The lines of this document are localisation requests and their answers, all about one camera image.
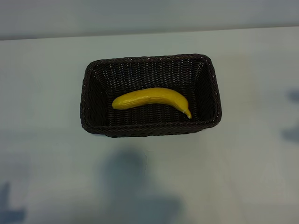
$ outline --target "wicker basket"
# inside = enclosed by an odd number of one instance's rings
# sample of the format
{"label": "wicker basket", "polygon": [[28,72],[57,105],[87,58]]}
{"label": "wicker basket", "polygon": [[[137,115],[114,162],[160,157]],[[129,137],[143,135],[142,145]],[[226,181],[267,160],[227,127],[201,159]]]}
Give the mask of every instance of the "wicker basket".
{"label": "wicker basket", "polygon": [[[151,87],[184,95],[192,119],[162,104],[112,108],[116,97]],[[221,119],[221,104],[212,62],[198,54],[92,62],[83,80],[80,117],[86,131],[109,137],[187,134],[214,127]]]}

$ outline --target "yellow banana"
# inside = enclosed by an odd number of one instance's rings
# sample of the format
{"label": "yellow banana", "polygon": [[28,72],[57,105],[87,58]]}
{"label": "yellow banana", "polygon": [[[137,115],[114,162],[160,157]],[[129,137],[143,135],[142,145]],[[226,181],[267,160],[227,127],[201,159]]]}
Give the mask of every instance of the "yellow banana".
{"label": "yellow banana", "polygon": [[187,99],[180,93],[166,88],[148,88],[126,93],[112,102],[112,107],[125,110],[145,104],[167,104],[183,112],[191,119]]}

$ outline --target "banana tip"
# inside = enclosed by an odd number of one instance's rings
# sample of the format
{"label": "banana tip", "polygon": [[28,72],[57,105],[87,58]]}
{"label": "banana tip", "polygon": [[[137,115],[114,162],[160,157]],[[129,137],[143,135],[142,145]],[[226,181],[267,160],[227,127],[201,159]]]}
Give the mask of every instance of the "banana tip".
{"label": "banana tip", "polygon": [[189,110],[185,110],[184,114],[186,114],[189,119],[192,118],[191,112]]}

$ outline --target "basket rim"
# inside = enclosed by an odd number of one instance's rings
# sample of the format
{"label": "basket rim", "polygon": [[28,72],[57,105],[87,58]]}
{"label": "basket rim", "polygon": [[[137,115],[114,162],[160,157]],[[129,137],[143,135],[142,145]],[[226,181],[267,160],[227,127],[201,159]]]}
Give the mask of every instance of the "basket rim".
{"label": "basket rim", "polygon": [[[84,109],[83,104],[85,99],[88,97],[88,94],[84,92],[88,92],[89,89],[89,80],[91,77],[92,72],[95,72],[94,66],[98,64],[114,64],[114,63],[144,63],[144,62],[159,62],[159,61],[176,61],[176,60],[184,60],[184,59],[203,59],[204,63],[207,63],[207,67],[209,70],[209,78],[211,81],[212,89],[213,89],[213,100],[214,100],[214,112],[215,114],[209,120],[205,121],[175,121],[175,122],[159,122],[159,123],[148,123],[148,124],[135,124],[135,125],[115,125],[115,126],[93,126],[90,124],[89,120],[87,119],[87,110]],[[222,117],[221,111],[221,102],[219,96],[219,89],[217,85],[217,78],[215,75],[214,67],[212,61],[206,55],[201,54],[180,54],[180,55],[173,55],[173,56],[142,56],[142,57],[125,57],[125,58],[113,58],[113,59],[101,59],[94,62],[91,62],[86,70],[85,76],[83,79],[83,86],[82,86],[82,94],[81,94],[81,103],[80,103],[80,118],[82,127],[91,133],[111,133],[113,131],[119,131],[119,129],[131,129],[131,128],[163,128],[163,127],[184,127],[188,126],[188,128],[194,126],[207,126],[210,127],[211,124],[213,126],[217,125]]]}

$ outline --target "table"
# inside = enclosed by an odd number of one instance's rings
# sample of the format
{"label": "table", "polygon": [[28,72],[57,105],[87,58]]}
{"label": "table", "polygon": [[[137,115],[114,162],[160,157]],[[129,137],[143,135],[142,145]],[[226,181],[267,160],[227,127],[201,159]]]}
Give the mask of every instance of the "table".
{"label": "table", "polygon": [[[26,224],[298,223],[298,36],[285,27],[1,41],[0,212]],[[215,66],[218,126],[118,139],[81,127],[90,62],[190,53]]]}

